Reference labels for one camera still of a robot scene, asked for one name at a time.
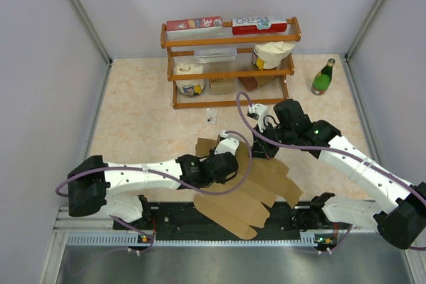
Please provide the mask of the brown cardboard box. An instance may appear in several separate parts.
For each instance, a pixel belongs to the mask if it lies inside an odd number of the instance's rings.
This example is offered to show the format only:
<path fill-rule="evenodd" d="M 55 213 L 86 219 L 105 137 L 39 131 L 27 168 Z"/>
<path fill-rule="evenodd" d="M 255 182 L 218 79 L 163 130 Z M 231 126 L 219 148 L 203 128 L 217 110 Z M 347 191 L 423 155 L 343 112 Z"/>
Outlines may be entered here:
<path fill-rule="evenodd" d="M 269 209 L 278 197 L 293 208 L 303 191 L 287 177 L 289 168 L 277 159 L 254 158 L 249 176 L 235 191 L 226 195 L 194 196 L 194 207 L 239 239 L 254 239 L 264 230 Z"/>

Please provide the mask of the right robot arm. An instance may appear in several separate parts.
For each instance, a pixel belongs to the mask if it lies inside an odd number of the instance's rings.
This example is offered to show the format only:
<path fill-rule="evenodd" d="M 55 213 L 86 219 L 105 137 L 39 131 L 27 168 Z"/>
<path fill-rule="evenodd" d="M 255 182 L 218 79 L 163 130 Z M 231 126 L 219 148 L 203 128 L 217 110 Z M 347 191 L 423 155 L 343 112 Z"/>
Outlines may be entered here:
<path fill-rule="evenodd" d="M 399 249 L 409 249 L 425 229 L 425 182 L 417 185 L 394 176 L 360 152 L 341 132 L 325 120 L 312 122 L 300 103 L 287 99 L 268 107 L 253 104 L 247 115 L 257 120 L 254 148 L 264 158 L 275 156 L 289 145 L 309 152 L 345 174 L 369 194 L 371 200 L 352 200 L 322 194 L 312 200 L 312 223 L 325 228 L 343 222 L 377 231 Z"/>

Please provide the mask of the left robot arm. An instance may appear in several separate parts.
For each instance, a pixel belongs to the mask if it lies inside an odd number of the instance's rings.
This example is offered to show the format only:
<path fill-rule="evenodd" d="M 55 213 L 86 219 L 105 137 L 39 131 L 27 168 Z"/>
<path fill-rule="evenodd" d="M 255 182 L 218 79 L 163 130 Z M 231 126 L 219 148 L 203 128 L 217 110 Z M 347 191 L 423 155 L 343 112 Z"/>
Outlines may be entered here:
<path fill-rule="evenodd" d="M 238 169 L 231 152 L 211 152 L 204 157 L 185 154 L 165 162 L 135 165 L 91 156 L 67 176 L 69 215 L 86 217 L 103 212 L 141 229 L 150 223 L 151 213 L 147 201 L 132 192 L 207 188 L 213 183 L 225 184 Z"/>

